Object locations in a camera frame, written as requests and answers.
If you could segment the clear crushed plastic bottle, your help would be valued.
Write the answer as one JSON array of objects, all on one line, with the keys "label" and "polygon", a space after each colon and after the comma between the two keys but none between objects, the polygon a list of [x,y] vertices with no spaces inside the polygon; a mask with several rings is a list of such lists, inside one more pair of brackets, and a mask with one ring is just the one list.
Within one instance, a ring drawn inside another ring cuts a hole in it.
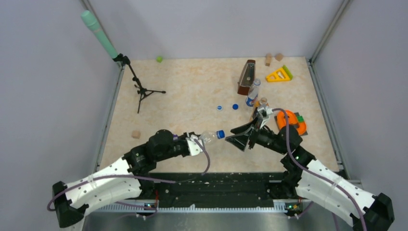
[{"label": "clear crushed plastic bottle", "polygon": [[261,80],[258,78],[255,78],[251,87],[249,88],[245,103],[249,107],[253,107],[259,94],[260,90],[260,85],[261,85]]}]

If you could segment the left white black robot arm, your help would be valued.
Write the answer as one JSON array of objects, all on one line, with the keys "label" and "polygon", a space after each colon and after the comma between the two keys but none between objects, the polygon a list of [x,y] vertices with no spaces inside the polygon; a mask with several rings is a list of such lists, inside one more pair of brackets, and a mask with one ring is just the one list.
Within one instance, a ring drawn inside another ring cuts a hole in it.
[{"label": "left white black robot arm", "polygon": [[203,151],[205,140],[193,132],[174,136],[159,130],[142,145],[132,148],[107,167],[71,183],[59,181],[52,186],[49,211],[55,211],[60,228],[80,222],[93,211],[124,199],[148,199],[154,183],[170,180],[153,179],[149,172],[157,163],[177,156],[195,156]]}]

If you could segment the blue labelled white jar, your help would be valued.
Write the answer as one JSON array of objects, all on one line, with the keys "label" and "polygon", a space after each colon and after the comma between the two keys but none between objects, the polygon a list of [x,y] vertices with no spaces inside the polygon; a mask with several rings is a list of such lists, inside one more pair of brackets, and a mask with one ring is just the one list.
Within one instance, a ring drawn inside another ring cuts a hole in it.
[{"label": "blue labelled white jar", "polygon": [[199,136],[199,141],[201,141],[203,145],[209,145],[217,140],[218,140],[217,131],[204,131]]}]

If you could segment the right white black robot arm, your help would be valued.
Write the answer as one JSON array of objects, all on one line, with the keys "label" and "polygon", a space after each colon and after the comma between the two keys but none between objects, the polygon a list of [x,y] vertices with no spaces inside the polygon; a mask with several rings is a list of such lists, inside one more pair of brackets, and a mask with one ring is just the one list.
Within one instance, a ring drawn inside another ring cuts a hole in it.
[{"label": "right white black robot arm", "polygon": [[384,193],[374,195],[325,167],[301,147],[296,128],[287,125],[278,134],[261,128],[258,119],[231,130],[225,140],[244,151],[258,144],[284,154],[282,192],[310,200],[329,210],[355,231],[386,231],[395,220],[392,200]]}]

